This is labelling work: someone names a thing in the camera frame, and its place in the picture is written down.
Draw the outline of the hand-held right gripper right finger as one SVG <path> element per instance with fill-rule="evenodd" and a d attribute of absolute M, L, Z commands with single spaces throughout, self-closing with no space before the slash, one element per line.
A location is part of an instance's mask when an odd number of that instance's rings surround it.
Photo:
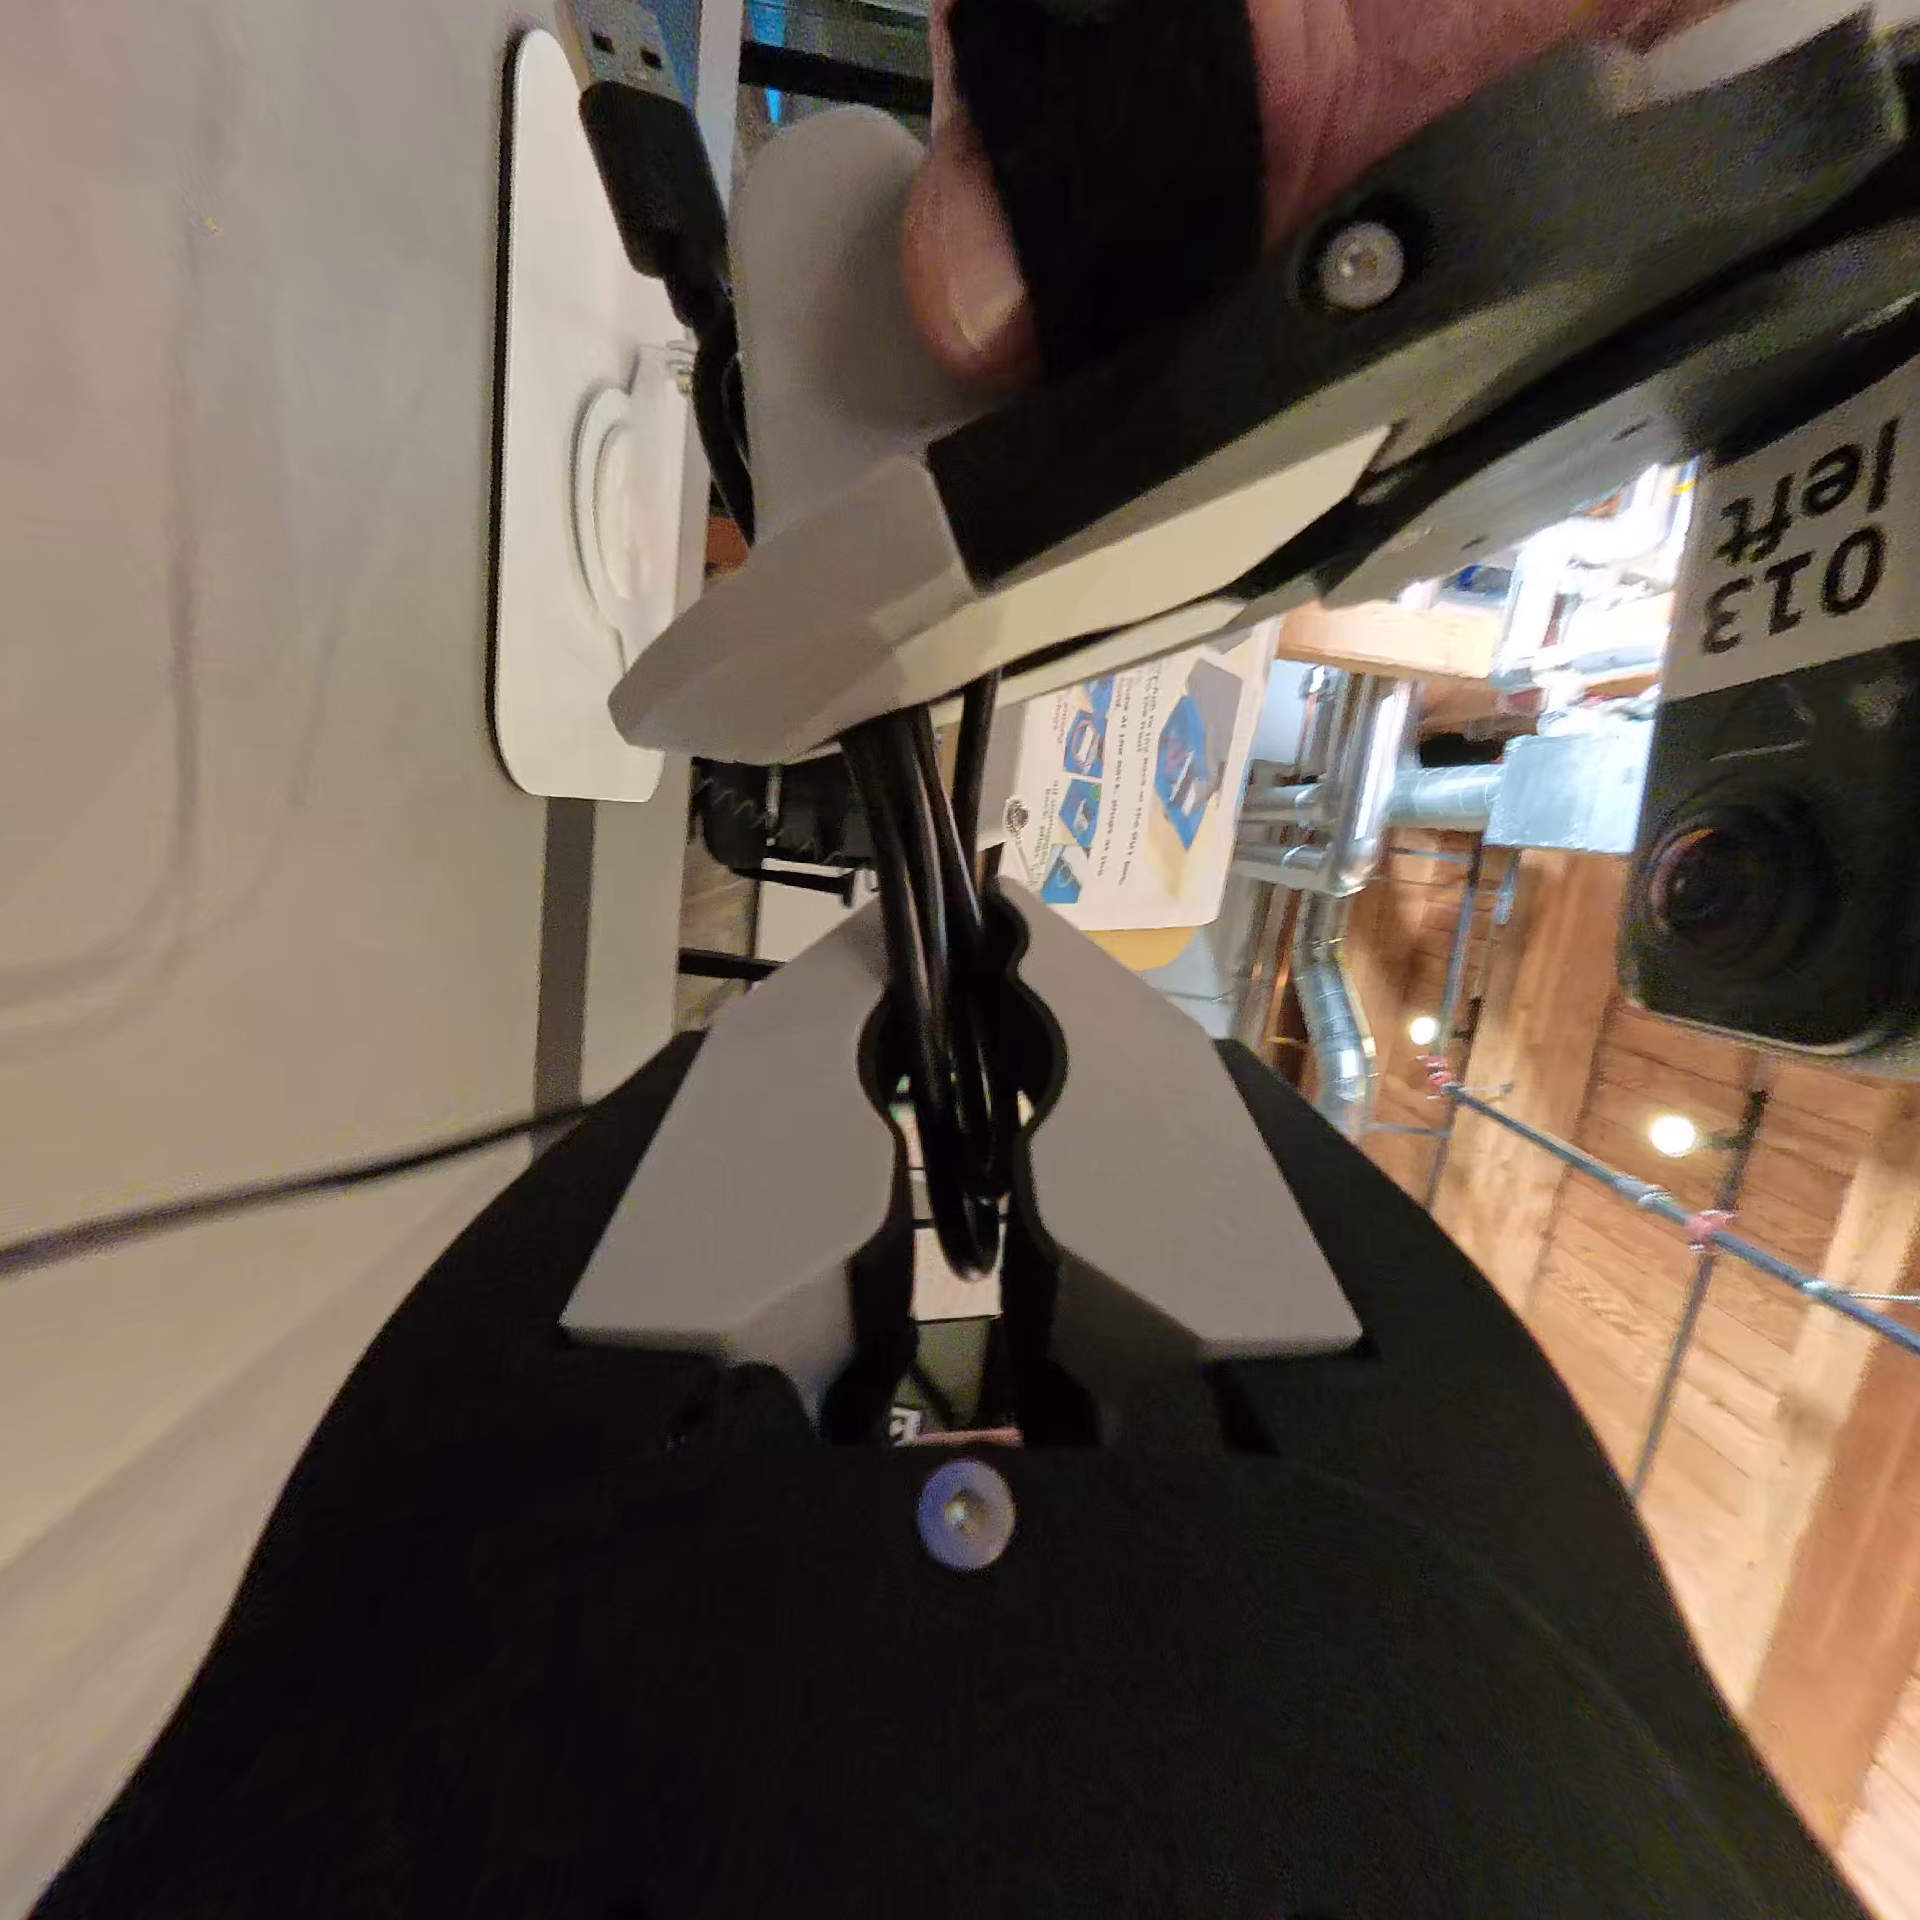
<path fill-rule="evenodd" d="M 1094 1421 L 1169 1377 L 1356 1353 L 1356 1307 L 1205 1029 L 1008 880 L 997 958 L 1018 1417 Z"/>

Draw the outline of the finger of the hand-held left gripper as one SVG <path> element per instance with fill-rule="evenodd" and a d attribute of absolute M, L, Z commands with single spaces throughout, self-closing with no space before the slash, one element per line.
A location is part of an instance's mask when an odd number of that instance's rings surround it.
<path fill-rule="evenodd" d="M 1392 429 L 1371 425 L 1290 458 L 1277 429 L 1265 429 L 998 585 L 970 573 L 928 449 L 901 454 L 758 544 L 680 615 L 613 687 L 613 727 L 636 749 L 709 759 L 830 746 L 899 711 L 901 599 L 1032 599 L 1097 625 L 1249 602 L 1233 584 L 1352 494 L 1389 440 Z M 1058 661 L 1012 678 L 1014 695 L 1112 670 L 1124 669 Z"/>
<path fill-rule="evenodd" d="M 1036 599 L 904 599 L 896 603 L 896 706 L 942 705 L 994 670 L 1018 678 L 1088 659 L 1094 670 L 1138 666 L 1260 619 L 1265 613 L 1252 599 L 1196 599 L 1104 625 L 1042 608 Z"/>

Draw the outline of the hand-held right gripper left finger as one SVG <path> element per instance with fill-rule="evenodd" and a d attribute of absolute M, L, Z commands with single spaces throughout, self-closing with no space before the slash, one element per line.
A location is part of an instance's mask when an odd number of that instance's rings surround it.
<path fill-rule="evenodd" d="M 776 1369 L 814 1421 L 885 1407 L 917 1251 L 886 976 L 870 904 L 707 1029 L 562 1311 L 574 1341 Z"/>

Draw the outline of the person's left hand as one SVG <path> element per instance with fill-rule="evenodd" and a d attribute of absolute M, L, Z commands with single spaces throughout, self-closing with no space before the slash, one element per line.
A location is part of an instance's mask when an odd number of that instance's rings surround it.
<path fill-rule="evenodd" d="M 1721 6 L 931 8 L 904 289 L 953 378 L 1061 378 L 1241 282 L 1370 167 L 1563 43 Z"/>

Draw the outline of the silver ventilation duct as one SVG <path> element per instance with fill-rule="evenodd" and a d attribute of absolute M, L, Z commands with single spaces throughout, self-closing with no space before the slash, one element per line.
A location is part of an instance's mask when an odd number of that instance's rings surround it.
<path fill-rule="evenodd" d="M 1290 963 L 1320 1070 L 1316 1112 L 1344 1136 L 1377 1113 L 1379 1064 L 1344 950 L 1353 905 L 1397 830 L 1465 833 L 1480 849 L 1628 857 L 1636 845 L 1660 691 L 1537 719 L 1493 762 L 1421 765 L 1414 687 L 1280 666 L 1300 699 L 1304 782 L 1250 777 L 1233 874 L 1298 898 Z"/>

